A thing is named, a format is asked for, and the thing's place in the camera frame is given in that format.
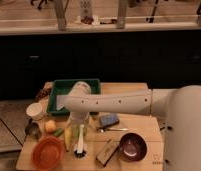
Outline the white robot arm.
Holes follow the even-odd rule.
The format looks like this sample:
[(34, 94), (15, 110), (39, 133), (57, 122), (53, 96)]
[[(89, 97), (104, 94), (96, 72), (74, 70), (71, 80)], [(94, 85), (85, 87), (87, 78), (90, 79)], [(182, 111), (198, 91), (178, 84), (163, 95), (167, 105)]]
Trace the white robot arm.
[[(56, 106), (77, 115), (87, 112), (142, 114), (148, 106), (145, 99), (159, 94), (150, 89), (93, 94), (87, 83), (79, 81), (67, 94), (56, 97)], [(201, 85), (170, 89), (151, 105), (166, 116), (163, 171), (201, 171)]]

